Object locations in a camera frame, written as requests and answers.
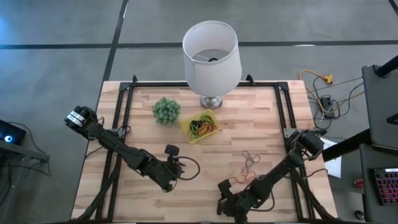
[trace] white paper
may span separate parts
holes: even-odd
[[[329,148],[330,146],[334,146],[335,142],[321,138],[321,140],[323,141],[324,145],[323,145],[323,150]],[[325,168],[328,169],[328,175],[331,175],[333,177],[337,177],[337,178],[341,178],[341,156],[336,158],[336,159],[332,159],[328,162],[325,163]]]

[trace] black metal frame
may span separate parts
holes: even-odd
[[[287,127],[287,122],[285,120],[284,108],[282,105],[282,97],[281,97],[281,93],[280,93],[280,91],[283,91],[284,95],[285,95],[285,99],[286,99],[286,103],[287,103],[287,111],[288,111],[289,119],[290,119],[290,126],[291,126],[291,128],[296,128],[295,116],[294,116],[294,112],[293,112],[292,101],[290,99],[288,83],[287,82],[258,82],[258,83],[256,83],[253,80],[251,75],[248,75],[246,80],[248,82],[240,82],[238,86],[252,86],[252,87],[268,86],[268,87],[274,88],[275,97],[276,97],[277,106],[278,106],[280,127],[282,130],[281,133],[282,133],[282,137],[284,138],[284,146],[285,146],[286,152],[289,152],[290,148],[288,145],[286,145],[287,139],[283,135],[283,129],[288,128],[288,127]],[[188,87],[188,84],[187,84],[187,82],[137,82],[137,78],[135,76],[133,77],[132,82],[120,83],[118,101],[116,103],[116,109],[115,109],[112,128],[118,128],[119,115],[120,115],[120,111],[121,111],[121,104],[122,104],[124,92],[128,90],[126,109],[125,109],[124,118],[123,118],[123,126],[127,126],[134,87],[150,87],[150,86],[162,86],[162,87],[186,86],[186,87]],[[113,158],[113,152],[108,151],[108,153],[106,155],[106,160],[105,160],[105,167],[104,167],[101,187],[103,187],[105,185],[105,183],[107,182],[107,180],[109,180],[109,172],[111,169],[112,158]],[[75,223],[112,223],[113,222],[113,214],[114,214],[114,207],[116,204],[116,196],[117,196],[117,191],[118,191],[119,171],[121,168],[121,162],[122,162],[122,158],[120,156],[117,156],[116,163],[114,165],[114,169],[112,171],[111,176],[113,174],[116,174],[118,176],[114,179],[113,186],[111,189],[111,199],[109,201],[107,217],[103,218],[103,216],[102,216],[103,204],[104,204],[104,201],[102,200],[102,202],[99,204],[99,206],[96,210],[94,220],[81,220],[81,221],[75,220]],[[304,166],[299,167],[299,171],[300,171],[301,176],[307,175]],[[312,206],[312,204],[310,203],[310,201],[307,197],[305,197],[305,199],[306,199],[306,203],[307,203],[309,218],[304,218],[297,183],[294,180],[291,180],[291,184],[292,184],[292,192],[293,192],[293,198],[294,198],[294,204],[295,204],[295,210],[296,210],[298,222],[300,222],[302,220],[315,219],[314,207]]]

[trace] green succulent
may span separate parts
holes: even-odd
[[[168,100],[162,97],[155,106],[152,107],[152,112],[156,119],[156,123],[167,125],[174,124],[180,114],[180,105],[175,100]]]

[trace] blue light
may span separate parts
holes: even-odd
[[[12,137],[11,136],[6,136],[4,138],[5,142],[11,142],[12,141]]]

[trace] keyboard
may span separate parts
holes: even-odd
[[[398,205],[398,168],[370,169],[380,205]]]

